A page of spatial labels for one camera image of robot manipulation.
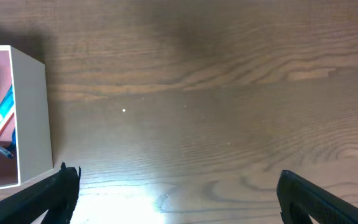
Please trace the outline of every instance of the wood grain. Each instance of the wood grain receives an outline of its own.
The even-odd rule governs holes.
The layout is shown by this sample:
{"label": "wood grain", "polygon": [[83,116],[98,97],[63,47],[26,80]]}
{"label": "wood grain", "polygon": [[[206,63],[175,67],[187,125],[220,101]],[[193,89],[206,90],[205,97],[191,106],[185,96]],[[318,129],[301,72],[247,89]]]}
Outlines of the wood grain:
{"label": "wood grain", "polygon": [[15,1],[72,223],[281,223],[282,169],[358,206],[358,1]]}

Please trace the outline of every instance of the open box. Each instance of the open box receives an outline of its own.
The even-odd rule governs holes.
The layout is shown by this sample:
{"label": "open box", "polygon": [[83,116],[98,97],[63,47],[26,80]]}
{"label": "open box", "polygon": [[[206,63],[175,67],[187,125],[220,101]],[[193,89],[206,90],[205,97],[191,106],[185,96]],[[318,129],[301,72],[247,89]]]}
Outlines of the open box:
{"label": "open box", "polygon": [[0,45],[0,103],[13,87],[14,116],[0,136],[9,142],[16,130],[13,159],[0,155],[0,189],[16,187],[53,168],[45,66],[32,57]]}

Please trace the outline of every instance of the brown wood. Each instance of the brown wood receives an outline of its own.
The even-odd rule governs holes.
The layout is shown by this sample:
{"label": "brown wood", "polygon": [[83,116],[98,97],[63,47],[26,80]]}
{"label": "brown wood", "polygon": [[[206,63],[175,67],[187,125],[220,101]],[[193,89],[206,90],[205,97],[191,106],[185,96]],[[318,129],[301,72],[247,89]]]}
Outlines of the brown wood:
{"label": "brown wood", "polygon": [[358,1],[15,1],[72,223],[281,223],[282,169],[358,206]]}

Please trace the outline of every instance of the table top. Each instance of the table top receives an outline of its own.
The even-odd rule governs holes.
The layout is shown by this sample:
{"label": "table top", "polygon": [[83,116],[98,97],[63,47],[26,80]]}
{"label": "table top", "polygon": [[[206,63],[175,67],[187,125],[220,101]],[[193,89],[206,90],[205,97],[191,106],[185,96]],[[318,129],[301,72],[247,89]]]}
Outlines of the table top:
{"label": "table top", "polygon": [[358,207],[358,1],[0,0],[45,63],[72,223],[281,223],[290,169]]}

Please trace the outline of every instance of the box side panel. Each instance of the box side panel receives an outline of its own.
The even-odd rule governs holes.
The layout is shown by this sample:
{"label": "box side panel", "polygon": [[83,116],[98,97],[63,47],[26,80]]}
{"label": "box side panel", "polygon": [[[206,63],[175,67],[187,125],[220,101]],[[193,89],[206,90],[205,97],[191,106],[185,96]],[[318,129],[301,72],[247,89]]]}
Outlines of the box side panel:
{"label": "box side panel", "polygon": [[25,182],[53,167],[45,66],[15,48],[11,54],[17,155],[20,180]]}

